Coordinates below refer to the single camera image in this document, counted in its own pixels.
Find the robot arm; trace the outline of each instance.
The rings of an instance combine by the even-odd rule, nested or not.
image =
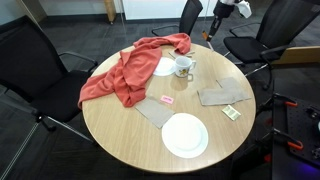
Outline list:
[[[234,10],[234,6],[238,7],[241,16],[244,16],[245,18],[248,18],[251,16],[250,4],[245,0],[218,0],[216,7],[213,10],[214,20],[210,27],[209,35],[203,32],[203,36],[206,39],[206,41],[208,42],[211,41],[212,37],[218,31],[221,25],[222,19],[228,18],[230,16],[230,14]]]

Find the floor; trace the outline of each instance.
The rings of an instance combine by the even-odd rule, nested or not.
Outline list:
[[[253,16],[249,19],[240,18],[235,11],[229,19],[225,19],[211,41],[215,51],[225,54],[227,49],[222,40],[231,34],[230,27],[259,22],[270,0],[253,1],[251,8]],[[193,43],[208,47],[202,39],[201,32],[208,31],[211,25],[210,19],[200,19],[196,23],[191,34]],[[75,51],[89,56],[99,63],[103,62],[120,49],[132,45],[142,37],[151,37],[151,29],[175,22],[125,22],[122,24],[121,16],[118,15],[113,25],[106,22],[106,17],[95,16],[67,16],[49,17],[40,23],[45,34],[52,41],[58,52]],[[297,46],[319,45],[320,18],[314,20],[295,42]],[[254,34],[257,27],[247,29],[245,34]],[[164,34],[173,33],[174,30],[166,30]],[[68,69],[82,69],[86,67],[78,61],[70,58],[63,59]],[[252,68],[240,67],[243,71]],[[309,82],[320,84],[320,66],[308,68],[275,69],[275,77],[287,79],[293,82]],[[270,95],[271,90],[263,91],[261,86],[266,80],[266,72],[262,71],[248,77],[255,93],[257,105],[264,102]],[[270,113],[263,114],[257,119],[252,132],[246,142],[222,162],[206,169],[186,173],[164,175],[145,172],[130,167],[113,158],[100,147],[95,147],[82,138],[58,127],[56,132],[49,133],[39,126],[32,141],[27,145],[7,179],[215,179],[225,180],[229,178],[231,162],[239,156],[243,150],[256,138],[261,137],[266,131],[263,119]],[[12,159],[14,153],[23,142],[33,126],[34,118],[4,104],[0,104],[0,174],[2,174]],[[80,114],[69,123],[74,128],[90,136],[83,117]]]

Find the white wall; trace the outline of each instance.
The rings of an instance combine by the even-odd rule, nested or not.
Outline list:
[[[121,0],[114,0],[116,12],[121,12]],[[48,16],[105,14],[104,0],[40,0]]]
[[[122,0],[126,19],[179,18],[187,0]],[[213,16],[217,0],[200,0],[200,17]]]
[[[16,0],[0,0],[0,25],[24,15]]]

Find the black office chair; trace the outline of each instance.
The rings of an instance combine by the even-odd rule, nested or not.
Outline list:
[[[60,59],[66,54],[93,65],[88,71],[68,72]],[[0,26],[0,57],[0,84],[5,87],[0,101],[35,116],[35,125],[21,151],[40,122],[48,131],[55,130],[44,118],[93,142],[66,122],[81,112],[77,107],[80,89],[98,65],[96,61],[72,52],[58,55],[46,35],[27,16]]]
[[[264,89],[268,89],[272,81],[271,62],[280,59],[282,53],[293,46],[290,44],[292,40],[319,13],[319,0],[274,0],[267,9],[255,38],[236,35],[235,30],[251,25],[247,24],[230,29],[235,37],[225,38],[224,44],[230,53],[244,64],[263,64],[246,76],[265,67],[269,68],[269,81],[264,86]]]
[[[193,29],[194,23],[196,22],[200,12],[203,7],[199,0],[187,0],[186,5],[184,6],[179,25],[168,25],[153,28],[151,30],[152,34],[159,36],[155,31],[168,28],[168,27],[178,27],[179,33],[186,33],[190,36]]]

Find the white plate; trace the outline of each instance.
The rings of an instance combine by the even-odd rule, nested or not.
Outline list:
[[[208,146],[208,131],[195,116],[173,115],[162,127],[162,140],[168,150],[182,158],[194,158]]]
[[[167,57],[161,57],[156,70],[153,72],[156,76],[168,76],[175,71],[174,61]]]

